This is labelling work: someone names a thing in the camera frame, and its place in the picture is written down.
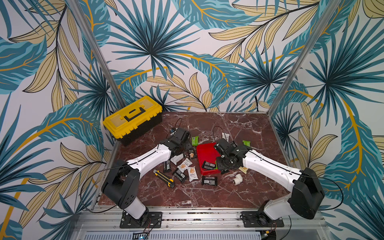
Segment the white pipe elbow fitting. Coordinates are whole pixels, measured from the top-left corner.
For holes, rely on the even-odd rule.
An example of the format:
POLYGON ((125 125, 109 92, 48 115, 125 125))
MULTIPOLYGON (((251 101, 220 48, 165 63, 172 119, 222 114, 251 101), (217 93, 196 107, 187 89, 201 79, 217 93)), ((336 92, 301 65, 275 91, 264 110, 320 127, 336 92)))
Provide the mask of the white pipe elbow fitting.
POLYGON ((237 174, 234 178, 233 178, 233 183, 235 186, 241 184, 243 182, 243 177, 241 174, 237 174))

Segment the cream square cookie packet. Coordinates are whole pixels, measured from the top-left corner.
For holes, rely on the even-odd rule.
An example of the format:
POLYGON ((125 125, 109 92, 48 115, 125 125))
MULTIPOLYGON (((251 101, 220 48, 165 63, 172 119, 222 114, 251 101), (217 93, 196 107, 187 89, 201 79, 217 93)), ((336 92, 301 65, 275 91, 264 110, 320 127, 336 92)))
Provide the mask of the cream square cookie packet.
POLYGON ((239 170, 243 172, 244 174, 247 174, 248 168, 245 167, 239 167, 239 170))

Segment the small black drycake packet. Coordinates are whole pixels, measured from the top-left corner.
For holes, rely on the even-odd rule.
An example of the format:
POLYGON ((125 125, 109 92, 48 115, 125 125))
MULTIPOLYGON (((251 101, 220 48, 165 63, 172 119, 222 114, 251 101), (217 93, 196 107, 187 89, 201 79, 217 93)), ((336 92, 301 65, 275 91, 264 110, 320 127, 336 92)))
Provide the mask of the small black drycake packet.
POLYGON ((196 154, 196 151, 195 149, 191 148, 188 150, 188 158, 191 160, 191 159, 195 159, 197 157, 197 154, 196 154))

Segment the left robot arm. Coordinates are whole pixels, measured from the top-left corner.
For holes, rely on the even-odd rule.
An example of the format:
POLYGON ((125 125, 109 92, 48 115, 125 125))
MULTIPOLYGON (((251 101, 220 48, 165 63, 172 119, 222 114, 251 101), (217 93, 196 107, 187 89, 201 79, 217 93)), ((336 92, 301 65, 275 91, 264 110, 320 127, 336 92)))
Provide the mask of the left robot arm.
POLYGON ((116 160, 103 183, 102 193, 133 219, 146 218, 148 208, 137 197, 141 178, 156 166, 183 153, 189 143, 190 132, 178 128, 147 153, 128 161, 116 160))

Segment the tall black cookie packet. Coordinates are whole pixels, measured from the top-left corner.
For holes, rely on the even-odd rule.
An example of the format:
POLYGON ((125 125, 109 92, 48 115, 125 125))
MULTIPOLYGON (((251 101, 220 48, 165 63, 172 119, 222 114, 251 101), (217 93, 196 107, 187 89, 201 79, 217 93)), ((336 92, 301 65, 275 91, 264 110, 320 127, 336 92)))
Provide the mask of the tall black cookie packet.
POLYGON ((171 161, 167 160, 167 161, 163 162, 163 173, 169 173, 171 171, 172 171, 171 161))

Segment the black wafer packet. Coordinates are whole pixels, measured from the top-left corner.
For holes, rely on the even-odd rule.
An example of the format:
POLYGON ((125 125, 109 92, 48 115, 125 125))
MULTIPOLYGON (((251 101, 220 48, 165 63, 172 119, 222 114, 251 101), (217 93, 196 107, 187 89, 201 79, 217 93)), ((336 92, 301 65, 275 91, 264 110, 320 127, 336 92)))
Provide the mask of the black wafer packet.
POLYGON ((204 161, 204 162, 203 162, 203 165, 202 165, 202 168, 203 168, 204 170, 215 170, 217 167, 216 167, 216 165, 213 164, 213 163, 209 163, 209 162, 207 162, 207 161, 204 161))
POLYGON ((202 176, 202 186, 217 186, 218 177, 216 176, 202 176))

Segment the red storage box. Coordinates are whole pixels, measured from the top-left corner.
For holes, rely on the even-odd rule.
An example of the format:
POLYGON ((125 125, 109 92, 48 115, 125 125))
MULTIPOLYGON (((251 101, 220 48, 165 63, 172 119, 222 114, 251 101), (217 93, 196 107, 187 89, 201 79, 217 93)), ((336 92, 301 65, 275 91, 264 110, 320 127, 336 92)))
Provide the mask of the red storage box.
POLYGON ((197 146, 197 158, 199 161, 200 173, 202 176, 212 176, 221 174, 218 169, 207 170, 204 168, 204 162, 215 164, 216 158, 220 156, 214 148, 215 143, 201 144, 197 146))

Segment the green packet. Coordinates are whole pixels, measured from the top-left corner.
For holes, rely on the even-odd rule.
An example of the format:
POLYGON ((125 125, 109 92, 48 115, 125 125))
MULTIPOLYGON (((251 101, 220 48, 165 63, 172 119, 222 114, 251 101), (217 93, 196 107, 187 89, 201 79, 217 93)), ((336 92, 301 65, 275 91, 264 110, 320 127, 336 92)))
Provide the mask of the green packet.
POLYGON ((244 144, 245 146, 248 146, 248 147, 251 146, 251 142, 250 142, 250 141, 245 141, 245 140, 243 140, 243 144, 244 144))
POLYGON ((199 137, 198 136, 192 137, 192 145, 195 147, 197 147, 199 145, 199 137))

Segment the white drycake cookie packet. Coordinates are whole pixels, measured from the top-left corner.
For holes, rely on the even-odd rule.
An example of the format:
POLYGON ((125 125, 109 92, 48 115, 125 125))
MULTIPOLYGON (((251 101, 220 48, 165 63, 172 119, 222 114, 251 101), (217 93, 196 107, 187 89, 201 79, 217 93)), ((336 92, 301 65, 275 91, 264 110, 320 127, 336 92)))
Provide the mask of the white drycake cookie packet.
POLYGON ((188 167, 187 168, 187 171, 188 171, 188 175, 189 175, 189 181, 192 182, 192 181, 195 181, 195 180, 198 180, 198 174, 197 174, 197 171, 196 171, 196 168, 195 167, 188 167))

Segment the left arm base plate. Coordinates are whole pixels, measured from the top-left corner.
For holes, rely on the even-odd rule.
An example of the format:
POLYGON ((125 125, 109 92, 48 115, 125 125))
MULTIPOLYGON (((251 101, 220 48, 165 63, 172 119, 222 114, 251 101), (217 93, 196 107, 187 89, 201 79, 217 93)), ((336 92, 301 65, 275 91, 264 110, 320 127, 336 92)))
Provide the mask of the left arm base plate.
POLYGON ((162 212, 146 211, 144 215, 137 220, 127 212, 123 212, 120 229, 159 229, 162 225, 162 217, 162 212))

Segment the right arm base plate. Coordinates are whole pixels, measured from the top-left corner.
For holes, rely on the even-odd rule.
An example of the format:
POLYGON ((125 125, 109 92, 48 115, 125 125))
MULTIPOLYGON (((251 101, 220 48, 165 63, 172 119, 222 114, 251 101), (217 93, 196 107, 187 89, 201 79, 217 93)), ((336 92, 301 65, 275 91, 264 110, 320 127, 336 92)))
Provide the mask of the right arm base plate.
POLYGON ((283 220, 272 220, 265 214, 255 211, 241 212, 240 219, 243 221, 245 228, 281 228, 284 227, 283 220))

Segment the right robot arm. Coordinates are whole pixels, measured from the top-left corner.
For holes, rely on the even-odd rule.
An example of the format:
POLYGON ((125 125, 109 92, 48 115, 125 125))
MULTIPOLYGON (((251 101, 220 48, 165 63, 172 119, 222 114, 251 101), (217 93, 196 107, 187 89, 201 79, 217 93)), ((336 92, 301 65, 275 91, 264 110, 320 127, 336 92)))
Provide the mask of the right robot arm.
POLYGON ((235 170, 240 167, 256 171, 283 186, 289 194, 276 200, 267 200, 258 209, 258 222, 265 226, 281 217, 297 214, 304 219, 312 220, 325 193, 316 173, 305 168, 299 170, 274 161, 251 147, 237 145, 219 139, 214 144, 220 154, 217 157, 217 168, 235 170))

